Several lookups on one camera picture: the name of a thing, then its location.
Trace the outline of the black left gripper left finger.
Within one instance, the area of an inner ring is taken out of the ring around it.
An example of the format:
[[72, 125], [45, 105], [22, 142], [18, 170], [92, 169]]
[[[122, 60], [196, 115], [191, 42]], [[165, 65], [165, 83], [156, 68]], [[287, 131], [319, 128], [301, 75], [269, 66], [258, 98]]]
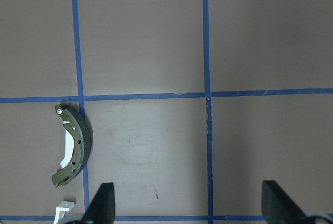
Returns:
[[116, 204], [113, 182], [102, 183], [81, 218], [81, 223], [114, 223]]

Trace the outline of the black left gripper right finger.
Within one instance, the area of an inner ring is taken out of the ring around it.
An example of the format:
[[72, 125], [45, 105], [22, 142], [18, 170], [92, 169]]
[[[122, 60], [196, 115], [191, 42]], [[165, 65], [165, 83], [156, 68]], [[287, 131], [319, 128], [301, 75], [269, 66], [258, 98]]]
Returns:
[[303, 211], [274, 180], [262, 181], [261, 212], [266, 223], [332, 223], [326, 214]]

